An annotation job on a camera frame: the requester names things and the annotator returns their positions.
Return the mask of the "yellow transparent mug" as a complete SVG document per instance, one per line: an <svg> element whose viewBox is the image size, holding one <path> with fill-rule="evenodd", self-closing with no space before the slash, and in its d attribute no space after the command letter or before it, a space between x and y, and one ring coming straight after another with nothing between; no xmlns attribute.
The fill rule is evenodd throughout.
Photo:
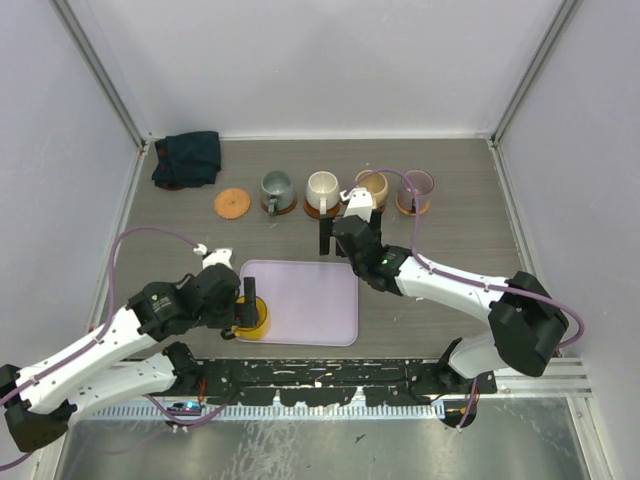
<svg viewBox="0 0 640 480"><path fill-rule="evenodd" d="M224 340L232 340L236 338L239 340L257 341L262 339L269 332L271 319L268 307L261 297L256 298L256 309L258 314L258 323L255 327L233 326L231 328L223 329L220 332L221 337Z"/></svg>

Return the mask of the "white ceramic mug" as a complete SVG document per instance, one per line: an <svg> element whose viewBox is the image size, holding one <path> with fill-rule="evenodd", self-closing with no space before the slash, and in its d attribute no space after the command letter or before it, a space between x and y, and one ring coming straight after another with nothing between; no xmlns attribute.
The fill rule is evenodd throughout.
<svg viewBox="0 0 640 480"><path fill-rule="evenodd" d="M310 175L306 185L305 200L322 215L340 200L340 186L337 177L328 171L316 171Z"/></svg>

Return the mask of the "woven rattan coaster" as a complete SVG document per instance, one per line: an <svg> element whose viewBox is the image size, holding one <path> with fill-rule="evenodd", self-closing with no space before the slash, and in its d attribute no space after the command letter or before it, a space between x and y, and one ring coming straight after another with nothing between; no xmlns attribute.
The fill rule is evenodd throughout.
<svg viewBox="0 0 640 480"><path fill-rule="evenodd" d="M245 215L251 206L249 194L240 188L229 188L220 192L213 204L214 211L225 220L235 220Z"/></svg>
<svg viewBox="0 0 640 480"><path fill-rule="evenodd" d="M401 195L398 193L395 196L395 206L404 215L415 216L424 215L430 207L430 199L424 196L418 196L415 199L413 195Z"/></svg>

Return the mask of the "beige ceramic mug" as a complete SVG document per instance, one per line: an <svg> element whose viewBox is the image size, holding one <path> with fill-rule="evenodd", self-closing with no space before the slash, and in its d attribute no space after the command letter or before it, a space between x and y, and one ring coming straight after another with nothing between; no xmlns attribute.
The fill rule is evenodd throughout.
<svg viewBox="0 0 640 480"><path fill-rule="evenodd" d="M366 188L373 200L386 198L388 200L389 183L383 173L373 173L363 170L355 178L358 187Z"/></svg>

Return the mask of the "grey-green ceramic mug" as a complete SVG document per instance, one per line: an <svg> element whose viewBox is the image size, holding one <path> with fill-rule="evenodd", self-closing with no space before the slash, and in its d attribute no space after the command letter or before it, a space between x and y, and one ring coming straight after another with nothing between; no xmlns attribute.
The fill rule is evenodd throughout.
<svg viewBox="0 0 640 480"><path fill-rule="evenodd" d="M297 193L293 182L285 172L271 171L263 177L260 200L268 200L274 197L280 198L279 206L283 208L289 205L295 196L297 196Z"/></svg>

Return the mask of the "lavender plastic tray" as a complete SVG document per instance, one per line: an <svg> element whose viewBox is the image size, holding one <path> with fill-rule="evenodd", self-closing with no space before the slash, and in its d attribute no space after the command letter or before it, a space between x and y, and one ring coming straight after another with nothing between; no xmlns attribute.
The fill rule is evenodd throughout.
<svg viewBox="0 0 640 480"><path fill-rule="evenodd" d="M358 278L344 263L250 260L240 273L256 281L268 330L242 342L346 347L358 337Z"/></svg>

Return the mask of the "purple transparent mug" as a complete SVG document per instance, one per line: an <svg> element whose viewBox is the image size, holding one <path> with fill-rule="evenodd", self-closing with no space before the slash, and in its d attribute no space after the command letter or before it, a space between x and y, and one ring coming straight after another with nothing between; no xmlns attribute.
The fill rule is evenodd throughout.
<svg viewBox="0 0 640 480"><path fill-rule="evenodd" d="M434 186L434 179L428 172L423 170L408 170L401 179L397 194L413 195L415 199L418 199L418 196L428 197L431 204L431 193Z"/></svg>

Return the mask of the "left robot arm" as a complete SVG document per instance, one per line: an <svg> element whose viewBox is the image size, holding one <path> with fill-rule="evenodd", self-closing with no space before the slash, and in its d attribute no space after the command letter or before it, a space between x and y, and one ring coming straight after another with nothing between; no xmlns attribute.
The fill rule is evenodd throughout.
<svg viewBox="0 0 640 480"><path fill-rule="evenodd" d="M205 326L230 337L235 327L259 323L256 281L216 264L178 282L151 282L117 310L112 321L58 354L29 367L1 368L8 431L22 453L62 437L72 423L124 399L173 391L194 393L202 368L176 341L131 367L115 363Z"/></svg>

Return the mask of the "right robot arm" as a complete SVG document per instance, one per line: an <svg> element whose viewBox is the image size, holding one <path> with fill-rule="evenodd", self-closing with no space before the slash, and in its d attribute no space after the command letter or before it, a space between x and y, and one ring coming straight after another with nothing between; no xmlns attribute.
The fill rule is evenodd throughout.
<svg viewBox="0 0 640 480"><path fill-rule="evenodd" d="M568 330L562 307L527 272L503 278L447 268L383 244L378 221L357 215L321 218L320 254L328 254L331 243L372 289L430 300L487 326L481 335L454 340L441 356L438 379L449 393L462 393L475 377L502 368L541 376Z"/></svg>

